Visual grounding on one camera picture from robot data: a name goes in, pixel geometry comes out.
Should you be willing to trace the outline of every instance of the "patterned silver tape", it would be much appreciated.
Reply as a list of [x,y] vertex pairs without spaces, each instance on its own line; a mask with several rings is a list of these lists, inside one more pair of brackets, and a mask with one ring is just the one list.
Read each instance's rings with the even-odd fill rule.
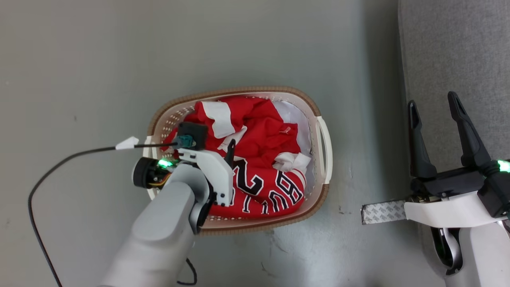
[[363,205],[361,208],[362,224],[405,219],[404,203],[405,200],[399,200]]

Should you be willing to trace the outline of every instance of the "black cable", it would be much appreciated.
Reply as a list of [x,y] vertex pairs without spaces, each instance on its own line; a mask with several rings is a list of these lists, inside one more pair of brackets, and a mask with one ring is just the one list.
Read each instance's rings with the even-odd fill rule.
[[186,258],[186,263],[190,267],[191,272],[193,272],[193,283],[186,283],[186,282],[177,281],[177,284],[185,285],[185,286],[194,286],[194,285],[196,285],[196,282],[197,282],[195,267],[193,266],[193,264],[191,264],[191,261],[190,261],[189,258]]
[[[172,143],[168,143],[168,144],[167,143],[156,143],[156,144],[152,144],[152,145],[135,145],[135,149],[138,149],[138,148],[155,148],[155,147],[170,147],[170,146],[175,146],[175,145],[177,145],[176,142],[172,142]],[[72,155],[64,158],[63,160],[61,160],[59,163],[55,164],[54,167],[52,167],[49,171],[47,171],[37,181],[37,183],[34,185],[34,188],[32,188],[32,191],[30,192],[30,195],[29,195],[29,217],[30,217],[30,223],[32,223],[32,228],[34,229],[34,233],[35,233],[35,237],[37,238],[37,242],[39,243],[39,246],[41,247],[42,253],[44,254],[44,257],[46,258],[46,262],[48,263],[48,266],[49,266],[49,268],[51,269],[51,271],[53,273],[53,277],[55,278],[55,281],[57,282],[58,287],[62,287],[62,283],[60,282],[60,279],[59,279],[59,276],[57,275],[57,272],[55,272],[55,267],[53,267],[52,261],[50,260],[50,258],[48,256],[48,252],[46,251],[46,248],[44,247],[44,244],[42,243],[41,235],[39,235],[39,231],[37,230],[37,226],[35,224],[34,212],[32,210],[32,198],[34,197],[34,193],[37,191],[37,189],[39,188],[41,183],[48,176],[50,176],[55,170],[57,170],[59,167],[61,167],[66,162],[72,160],[73,158],[76,158],[76,157],[79,157],[79,156],[82,156],[82,155],[87,155],[87,154],[100,153],[100,152],[105,152],[105,151],[115,151],[115,150],[116,150],[115,147],[107,147],[107,148],[88,150],[88,151],[83,151],[83,152],[72,154]],[[190,262],[188,264],[190,265],[191,269],[193,270],[193,273],[195,274],[195,283],[196,283],[195,269],[193,268],[193,266],[191,265]]]

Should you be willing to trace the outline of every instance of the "red fabric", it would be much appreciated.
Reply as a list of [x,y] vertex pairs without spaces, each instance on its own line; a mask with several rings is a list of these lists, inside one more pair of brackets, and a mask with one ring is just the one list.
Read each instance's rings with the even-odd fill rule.
[[[304,183],[293,173],[282,173],[278,176],[278,171],[272,165],[275,157],[282,152],[299,153],[300,147],[297,144],[297,125],[285,124],[270,100],[261,98],[231,97],[221,99],[228,104],[230,109],[230,123],[235,132],[239,132],[243,125],[247,127],[241,140],[236,144],[235,156],[246,159],[246,180],[245,185],[252,186],[251,179],[258,176],[264,182],[257,195],[250,194],[250,191],[242,190],[237,182],[237,172],[235,168],[234,175],[234,204],[229,207],[213,206],[211,215],[222,217],[243,217],[257,218],[266,216],[281,216],[294,212],[303,202],[304,197],[297,194],[304,190]],[[185,121],[205,124],[208,126],[208,138],[206,140],[206,149],[218,152],[225,156],[226,152],[219,150],[218,147],[225,138],[215,138],[212,125],[214,120],[207,117],[201,102],[195,104],[195,112],[187,115]],[[171,142],[176,134],[177,128],[172,130],[164,142]],[[277,185],[276,180],[280,178],[283,184]],[[289,195],[284,192],[287,183],[291,182],[292,191],[296,200],[291,200]]]

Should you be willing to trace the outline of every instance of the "brown basket rim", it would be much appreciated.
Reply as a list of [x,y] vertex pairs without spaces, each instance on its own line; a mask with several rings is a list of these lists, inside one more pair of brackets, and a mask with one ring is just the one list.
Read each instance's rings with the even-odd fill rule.
[[[147,135],[148,136],[154,135],[154,131],[156,129],[156,124],[158,123],[159,119],[168,109],[172,108],[173,106],[176,106],[176,105],[179,105],[179,104],[182,104],[185,102],[189,102],[189,101],[197,101],[197,100],[202,100],[202,99],[206,99],[206,98],[220,97],[222,95],[228,95],[228,94],[258,93],[258,92],[285,92],[285,93],[293,94],[293,95],[303,99],[308,104],[308,106],[310,106],[310,108],[312,109],[312,112],[315,116],[321,115],[319,108],[317,107],[315,102],[308,95],[306,95],[304,92],[302,92],[296,88],[286,87],[286,86],[237,87],[237,88],[222,89],[222,90],[192,94],[192,95],[177,98],[177,99],[167,102],[160,109],[158,109],[156,111],[156,113],[154,114],[154,116],[152,117],[149,127],[147,129]],[[314,203],[312,208],[310,208],[303,214],[282,218],[281,220],[276,220],[275,222],[273,222],[271,224],[257,223],[257,224],[254,224],[252,226],[247,226],[247,227],[220,227],[220,228],[211,228],[211,229],[204,228],[204,229],[202,229],[200,236],[231,235],[231,234],[256,232],[256,231],[268,230],[268,229],[272,229],[275,227],[280,227],[280,226],[289,225],[292,223],[303,221],[305,219],[308,219],[310,216],[312,216],[319,210],[319,208],[322,206],[322,204],[326,200],[328,191],[329,191],[329,184],[323,184],[318,200]]]

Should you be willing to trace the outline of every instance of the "perforated basket wall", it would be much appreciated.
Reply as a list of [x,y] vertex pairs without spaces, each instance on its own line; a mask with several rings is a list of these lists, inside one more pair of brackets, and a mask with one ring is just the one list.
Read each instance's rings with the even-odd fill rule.
[[[200,234],[224,235],[260,231],[299,222],[312,216],[326,199],[332,171],[332,151],[329,133],[317,105],[300,90],[291,87],[241,87],[199,93],[172,100],[155,113],[149,124],[146,143],[162,143],[173,127],[180,123],[186,114],[193,111],[196,102],[214,101],[233,95],[260,97],[274,102],[287,101],[305,114],[309,120],[311,133],[315,183],[308,183],[308,185],[313,184],[312,191],[299,210],[293,214],[256,220],[208,217]],[[159,148],[146,148],[143,155],[156,159],[168,157],[168,154],[163,153]],[[151,199],[156,196],[156,189],[147,191]]]

